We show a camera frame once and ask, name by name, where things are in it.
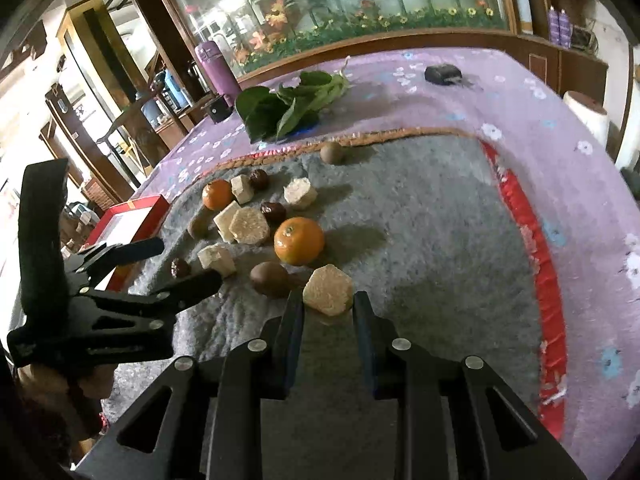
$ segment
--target purple bottle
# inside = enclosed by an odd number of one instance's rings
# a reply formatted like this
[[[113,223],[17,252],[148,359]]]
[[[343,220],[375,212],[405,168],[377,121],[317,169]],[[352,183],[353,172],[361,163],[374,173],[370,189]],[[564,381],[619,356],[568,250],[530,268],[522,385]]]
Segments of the purple bottle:
[[[242,89],[216,43],[205,41],[199,44],[196,47],[196,56],[213,86],[216,87],[216,91],[224,95],[226,102],[233,106]]]
[[[558,23],[560,26],[560,44],[565,48],[571,48],[571,21],[564,9],[558,16]]]
[[[553,44],[560,44],[560,21],[558,17],[558,11],[553,8],[549,9],[546,14],[549,20],[549,41]]]

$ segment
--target white cylinder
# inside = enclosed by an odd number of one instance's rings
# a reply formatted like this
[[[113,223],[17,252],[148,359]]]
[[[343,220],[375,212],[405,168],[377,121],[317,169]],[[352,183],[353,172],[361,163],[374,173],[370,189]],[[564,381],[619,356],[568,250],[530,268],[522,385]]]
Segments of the white cylinder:
[[[607,111],[590,97],[578,92],[565,92],[562,98],[569,109],[580,119],[591,135],[604,147],[609,136],[609,116]]]

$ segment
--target kiwi fruit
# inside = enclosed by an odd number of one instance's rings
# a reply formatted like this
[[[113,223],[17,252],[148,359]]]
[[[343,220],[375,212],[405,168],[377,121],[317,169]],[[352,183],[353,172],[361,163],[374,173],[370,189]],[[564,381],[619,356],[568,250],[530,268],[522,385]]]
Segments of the kiwi fruit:
[[[252,287],[258,294],[268,298],[286,298],[290,283],[287,269],[276,262],[263,262],[251,269]]]

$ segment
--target orange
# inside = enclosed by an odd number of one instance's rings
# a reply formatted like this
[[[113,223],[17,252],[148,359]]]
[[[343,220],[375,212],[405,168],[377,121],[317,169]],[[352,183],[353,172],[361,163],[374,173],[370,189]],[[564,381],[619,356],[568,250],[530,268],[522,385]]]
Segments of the orange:
[[[281,261],[293,266],[310,264],[324,248],[324,233],[309,218],[285,220],[273,237],[273,248]]]
[[[231,193],[231,184],[226,180],[212,180],[202,190],[202,203],[212,211],[224,209],[231,204],[233,199],[234,194]]]

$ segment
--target green leafy vegetable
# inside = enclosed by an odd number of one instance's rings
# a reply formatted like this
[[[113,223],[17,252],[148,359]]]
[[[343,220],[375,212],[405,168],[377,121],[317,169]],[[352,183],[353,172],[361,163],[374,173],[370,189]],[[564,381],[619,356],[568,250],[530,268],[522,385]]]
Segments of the green leafy vegetable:
[[[300,72],[300,84],[304,86],[321,86],[331,82],[331,75],[322,70]]]
[[[293,131],[300,122],[302,116],[309,109],[310,103],[310,98],[296,97],[293,99],[291,106],[286,112],[284,112],[284,115],[278,122],[278,138],[284,137]]]
[[[244,121],[244,127],[251,142],[275,137],[278,121],[288,108],[276,94],[269,94],[255,105],[254,110]]]
[[[321,70],[301,72],[298,86],[280,85],[276,93],[270,93],[265,86],[241,92],[236,99],[236,111],[251,142],[279,139],[296,129],[315,125],[318,112],[349,88],[349,81],[342,74],[345,67],[346,62],[333,75]]]
[[[253,86],[240,93],[236,98],[236,111],[243,122],[267,95],[269,95],[269,89],[266,86]]]

